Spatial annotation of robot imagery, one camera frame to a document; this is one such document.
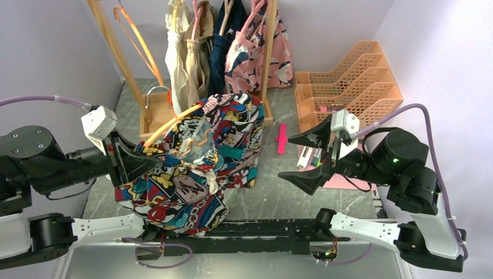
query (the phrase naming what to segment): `drawstring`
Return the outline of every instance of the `drawstring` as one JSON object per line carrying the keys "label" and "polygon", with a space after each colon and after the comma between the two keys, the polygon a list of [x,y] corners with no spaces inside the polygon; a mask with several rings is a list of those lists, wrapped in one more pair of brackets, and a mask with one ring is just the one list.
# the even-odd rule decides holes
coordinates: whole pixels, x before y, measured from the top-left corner
{"label": "drawstring", "polygon": [[209,193],[214,195],[219,191],[219,185],[217,184],[217,176],[214,171],[209,170],[204,174],[205,179],[207,180],[207,184],[209,184]]}

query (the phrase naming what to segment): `light purple wall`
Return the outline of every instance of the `light purple wall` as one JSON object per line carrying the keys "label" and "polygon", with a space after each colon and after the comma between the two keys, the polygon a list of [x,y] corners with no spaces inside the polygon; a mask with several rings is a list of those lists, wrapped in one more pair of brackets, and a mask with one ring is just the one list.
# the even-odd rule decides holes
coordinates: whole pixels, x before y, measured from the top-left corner
{"label": "light purple wall", "polygon": [[[493,278],[492,19],[488,0],[396,0],[375,36],[403,104],[423,103],[430,111],[452,214],[467,230],[470,257],[462,274],[413,268],[415,278]],[[419,110],[398,116],[389,126],[427,142]],[[430,159],[427,165],[432,167]],[[399,221],[409,220],[392,203],[384,206]]]}
{"label": "light purple wall", "polygon": [[[393,1],[280,0],[279,10],[290,37],[294,69],[332,70],[356,42],[373,39]],[[192,9],[192,0],[184,2]],[[210,2],[219,10],[223,0]],[[122,0],[122,3],[149,46],[161,75],[169,77],[165,64],[165,15],[168,0]],[[250,0],[243,0],[243,3],[249,12]],[[101,4],[112,22],[135,77],[152,78],[152,73],[114,19],[113,7],[118,5],[118,1],[101,1]]]}
{"label": "light purple wall", "polygon": [[[81,1],[3,0],[0,9],[0,98],[56,94],[116,107],[122,81]],[[87,148],[75,107],[24,102],[0,109],[0,135],[26,125],[51,130],[65,152]],[[57,192],[73,194],[86,187]],[[50,202],[33,192],[28,216],[60,212],[79,217],[87,195]],[[0,278],[51,278],[55,262],[0,271]]]}

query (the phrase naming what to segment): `hanging clothes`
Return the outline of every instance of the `hanging clothes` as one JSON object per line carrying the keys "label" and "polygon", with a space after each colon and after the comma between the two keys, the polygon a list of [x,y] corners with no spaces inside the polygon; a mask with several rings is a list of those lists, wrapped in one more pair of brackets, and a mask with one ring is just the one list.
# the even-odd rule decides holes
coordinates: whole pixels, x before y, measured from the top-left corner
{"label": "hanging clothes", "polygon": [[[188,107],[197,103],[200,99],[208,96],[209,90],[209,51],[212,46],[214,30],[214,20],[216,15],[209,1],[200,1],[197,9],[202,8],[202,16],[193,19],[183,38],[183,43],[187,48],[187,59],[185,67],[188,78],[187,83],[190,88],[188,93]],[[193,28],[195,21],[198,21],[195,39],[193,38]]]}
{"label": "hanging clothes", "polygon": [[[263,54],[267,29],[267,1],[256,1],[256,15],[246,22],[226,56],[227,93],[247,93],[260,90]],[[272,42],[268,87],[287,87],[292,84],[291,48],[279,10]]]}
{"label": "hanging clothes", "polygon": [[[255,186],[264,119],[260,100],[249,94],[215,95],[199,103],[202,109],[181,119],[161,143],[137,145],[137,152],[163,165],[115,188],[120,205],[153,225],[188,235],[203,234],[224,220],[226,188]],[[197,129],[209,131],[208,150],[176,155]]]}
{"label": "hanging clothes", "polygon": [[172,104],[176,115],[188,109],[187,72],[185,60],[187,48],[182,44],[185,32],[188,30],[192,13],[181,0],[170,0],[166,12],[166,28],[168,29],[168,49],[165,62],[170,73],[172,87]]}
{"label": "hanging clothes", "polygon": [[224,20],[224,2],[219,10],[219,15],[214,27],[214,47],[210,54],[210,80],[209,96],[223,94],[224,92],[224,70],[226,67],[226,55],[234,41],[236,32],[241,31],[248,18],[245,7],[241,0],[234,1],[224,29],[224,34],[219,35],[221,24]]}

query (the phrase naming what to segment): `orange plastic organizer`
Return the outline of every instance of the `orange plastic organizer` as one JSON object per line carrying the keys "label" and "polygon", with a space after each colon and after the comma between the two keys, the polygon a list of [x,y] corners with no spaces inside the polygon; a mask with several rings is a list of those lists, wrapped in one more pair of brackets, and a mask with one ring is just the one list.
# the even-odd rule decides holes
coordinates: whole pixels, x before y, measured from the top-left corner
{"label": "orange plastic organizer", "polygon": [[[360,42],[353,51],[360,51],[361,45],[371,46],[371,51],[381,52],[377,42]],[[345,60],[354,58],[355,55],[350,52],[336,69],[329,73],[296,73],[298,82],[295,97],[300,132],[318,125],[331,112],[343,108],[354,113],[360,119],[360,128],[364,128],[391,113],[402,102],[401,93],[382,53],[378,54],[379,57],[374,60],[376,63],[370,67],[363,69],[362,63],[346,67],[348,70],[340,75],[336,83],[318,82],[319,77],[334,80],[338,69],[346,65]],[[364,53],[354,59],[355,64],[367,61],[369,55],[375,54]],[[298,77],[308,77],[306,81],[311,84],[301,83],[303,79]]]}
{"label": "orange plastic organizer", "polygon": [[328,73],[298,71],[295,73],[296,84],[333,84],[354,80],[369,67],[386,64],[382,61],[382,49],[376,41],[361,41],[351,49],[334,70]]}

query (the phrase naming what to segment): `orange clothes hanger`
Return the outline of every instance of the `orange clothes hanger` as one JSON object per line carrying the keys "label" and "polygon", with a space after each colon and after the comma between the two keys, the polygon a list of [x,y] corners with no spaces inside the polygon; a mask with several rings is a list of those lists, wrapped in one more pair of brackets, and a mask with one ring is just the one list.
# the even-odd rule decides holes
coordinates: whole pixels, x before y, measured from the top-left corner
{"label": "orange clothes hanger", "polygon": [[202,105],[195,105],[187,110],[185,110],[184,112],[180,113],[178,116],[176,116],[175,118],[171,119],[170,121],[168,121],[166,124],[164,124],[163,126],[161,126],[161,128],[159,128],[157,131],[154,132],[154,134],[152,134],[152,136],[150,136],[144,143],[144,147],[149,147],[151,146],[151,144],[153,142],[155,142],[162,134],[164,134],[165,132],[167,132],[169,130],[169,128],[176,124],[178,121],[180,121],[180,119],[182,119],[183,117],[189,115],[190,113],[200,109],[202,107]]}
{"label": "orange clothes hanger", "polygon": [[[137,40],[139,41],[140,45],[142,46],[142,49],[144,50],[145,55],[147,56],[147,59],[144,57],[144,55],[140,51],[140,49],[137,46],[137,44],[134,42],[134,40],[132,39],[132,37],[130,36],[130,34],[128,33],[128,31],[123,26],[122,21],[120,20],[120,16],[118,14],[118,11],[120,11],[120,13],[123,15],[123,17],[127,20],[128,24],[130,25],[130,28],[132,28],[135,36],[137,37]],[[115,6],[113,8],[113,14],[115,16],[115,19],[120,24],[120,27],[122,27],[123,31],[125,32],[125,35],[127,35],[127,37],[130,39],[130,42],[132,42],[132,44],[134,45],[134,48],[139,53],[140,57],[142,57],[142,59],[144,60],[145,64],[147,65],[147,67],[151,71],[151,73],[158,79],[159,85],[164,87],[165,86],[165,83],[163,81],[163,78],[161,78],[161,73],[159,72],[158,66],[156,65],[156,62],[154,61],[154,58],[152,57],[151,51],[147,47],[147,44],[145,43],[144,38],[142,37],[142,35],[138,31],[137,26],[135,26],[135,24],[132,21],[132,19],[130,18],[130,16],[123,9],[123,6],[121,4],[120,4],[120,6]],[[170,105],[172,105],[171,104],[171,90],[168,90],[167,94],[168,94],[168,103]],[[176,114],[174,113],[174,111],[171,110],[171,112],[172,112],[173,116],[176,117]]]}

